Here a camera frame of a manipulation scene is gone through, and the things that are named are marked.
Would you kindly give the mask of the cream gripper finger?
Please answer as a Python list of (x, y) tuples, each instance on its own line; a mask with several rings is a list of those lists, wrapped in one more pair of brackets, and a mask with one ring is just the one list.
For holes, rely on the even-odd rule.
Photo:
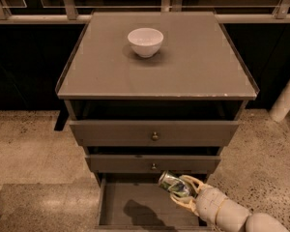
[(199, 180), (195, 177), (192, 177), (190, 175), (181, 175), (180, 179), (189, 183), (195, 192), (200, 192), (203, 189), (208, 189), (211, 187), (211, 185), (208, 185), (208, 184), (202, 182), (201, 180)]
[(175, 194), (171, 193), (170, 198), (173, 202), (175, 202), (178, 206), (192, 212), (196, 216), (198, 215), (197, 209), (196, 209), (196, 200), (191, 197), (178, 197)]

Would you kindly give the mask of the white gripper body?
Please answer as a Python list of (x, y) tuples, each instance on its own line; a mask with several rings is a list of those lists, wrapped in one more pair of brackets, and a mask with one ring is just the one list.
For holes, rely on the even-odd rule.
[(204, 221), (218, 224), (218, 213), (228, 197), (217, 188), (204, 188), (195, 201), (195, 213)]

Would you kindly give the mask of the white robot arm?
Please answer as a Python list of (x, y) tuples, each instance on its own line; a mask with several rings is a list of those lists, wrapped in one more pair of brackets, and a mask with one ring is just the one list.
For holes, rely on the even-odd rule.
[(171, 199), (220, 232), (290, 232), (290, 79), (270, 111), (247, 111), (209, 181)]

